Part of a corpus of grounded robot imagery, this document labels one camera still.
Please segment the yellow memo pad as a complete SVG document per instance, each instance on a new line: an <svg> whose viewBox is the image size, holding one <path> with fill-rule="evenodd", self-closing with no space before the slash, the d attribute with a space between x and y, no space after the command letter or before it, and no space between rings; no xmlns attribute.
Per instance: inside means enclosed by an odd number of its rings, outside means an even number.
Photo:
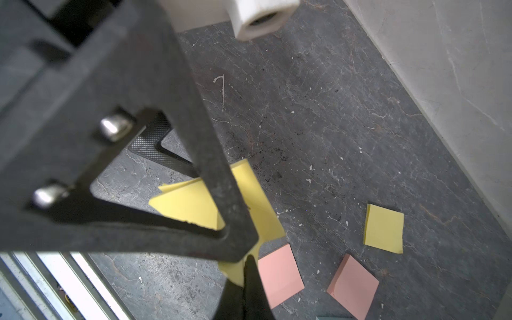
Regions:
<svg viewBox="0 0 512 320"><path fill-rule="evenodd" d="M363 244L403 254L403 213L373 204L367 205Z"/></svg>
<svg viewBox="0 0 512 320"><path fill-rule="evenodd" d="M251 242L252 248L247 249L241 260L220 261L218 268L230 282L244 287L245 263L248 257L253 256L258 260L260 247L268 241L284 237L285 230L249 161L243 159L232 164L231 173L245 203L235 206L235 212L239 213L241 208L245 209L243 216L251 219L252 229L257 232L258 240ZM229 223L225 215L227 206L212 197L212 192L200 177L172 185L162 185L159 189L161 193L149 200L149 206L164 217L214 231L221 231L224 227L231 231L248 231Z"/></svg>

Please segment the pink memo pad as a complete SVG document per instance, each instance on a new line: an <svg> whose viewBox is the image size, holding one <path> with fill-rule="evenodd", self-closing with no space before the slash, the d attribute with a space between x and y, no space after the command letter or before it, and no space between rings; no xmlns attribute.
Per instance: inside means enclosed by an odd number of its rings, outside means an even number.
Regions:
<svg viewBox="0 0 512 320"><path fill-rule="evenodd" d="M261 258L258 269L271 309L305 289L289 244Z"/></svg>
<svg viewBox="0 0 512 320"><path fill-rule="evenodd" d="M350 254L345 254L327 292L358 320L366 319L379 280Z"/></svg>

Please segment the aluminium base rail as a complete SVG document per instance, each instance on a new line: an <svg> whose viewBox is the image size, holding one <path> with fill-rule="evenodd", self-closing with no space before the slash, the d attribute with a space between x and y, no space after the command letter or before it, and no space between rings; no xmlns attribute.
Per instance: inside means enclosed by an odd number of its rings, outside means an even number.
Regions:
<svg viewBox="0 0 512 320"><path fill-rule="evenodd" d="M90 256L1 253L2 319L133 319Z"/></svg>

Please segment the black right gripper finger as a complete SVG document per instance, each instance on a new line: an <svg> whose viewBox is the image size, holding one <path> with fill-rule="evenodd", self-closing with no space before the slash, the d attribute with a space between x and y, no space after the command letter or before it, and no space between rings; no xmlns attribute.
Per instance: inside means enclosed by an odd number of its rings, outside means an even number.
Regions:
<svg viewBox="0 0 512 320"><path fill-rule="evenodd" d="M227 280L213 319L250 320L275 317L269 306L256 260L249 255L244 266L242 287Z"/></svg>

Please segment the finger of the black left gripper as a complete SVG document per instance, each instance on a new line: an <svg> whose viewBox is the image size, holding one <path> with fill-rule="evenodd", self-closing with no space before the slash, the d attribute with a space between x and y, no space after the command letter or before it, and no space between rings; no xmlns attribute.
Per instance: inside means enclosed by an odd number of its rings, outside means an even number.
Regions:
<svg viewBox="0 0 512 320"><path fill-rule="evenodd" d="M172 126L163 113L158 113L141 133L128 145L127 149L149 161L177 171L191 178L198 178L192 162L165 149L164 138L172 131Z"/></svg>
<svg viewBox="0 0 512 320"><path fill-rule="evenodd" d="M214 231L95 197L91 184L157 116L226 206ZM1 250L240 260L258 234L157 1L1 2Z"/></svg>

